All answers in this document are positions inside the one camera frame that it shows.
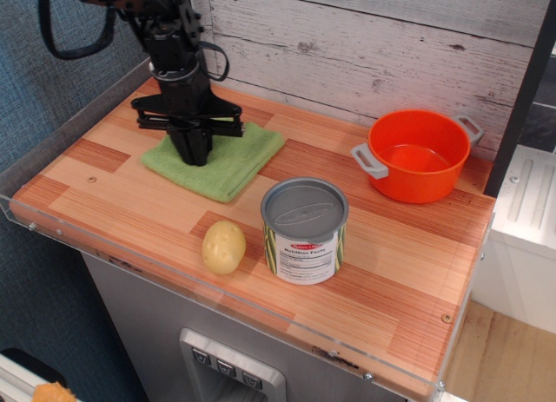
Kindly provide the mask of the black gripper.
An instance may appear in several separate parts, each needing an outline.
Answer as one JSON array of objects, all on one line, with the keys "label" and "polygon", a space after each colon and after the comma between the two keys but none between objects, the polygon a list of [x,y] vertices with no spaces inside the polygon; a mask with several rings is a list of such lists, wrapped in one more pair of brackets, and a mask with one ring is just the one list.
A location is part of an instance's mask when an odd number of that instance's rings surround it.
[{"label": "black gripper", "polygon": [[[167,129],[177,153],[188,165],[207,164],[212,135],[243,136],[242,108],[216,96],[209,78],[199,69],[189,73],[153,69],[151,75],[160,92],[131,102],[137,121],[143,129]],[[186,131],[190,129],[192,147]]]}]

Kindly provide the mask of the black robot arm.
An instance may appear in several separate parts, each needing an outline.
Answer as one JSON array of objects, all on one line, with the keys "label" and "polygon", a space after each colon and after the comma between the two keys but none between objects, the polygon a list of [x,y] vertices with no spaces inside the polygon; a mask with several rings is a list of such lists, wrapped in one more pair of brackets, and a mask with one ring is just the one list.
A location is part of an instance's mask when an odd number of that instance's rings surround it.
[{"label": "black robot arm", "polygon": [[157,95],[132,102],[142,129],[164,130],[188,165],[208,162],[215,135],[241,137],[241,107],[216,96],[204,52],[220,47],[201,39],[201,16],[190,0],[79,0],[106,8],[108,19],[129,23],[149,55]]}]

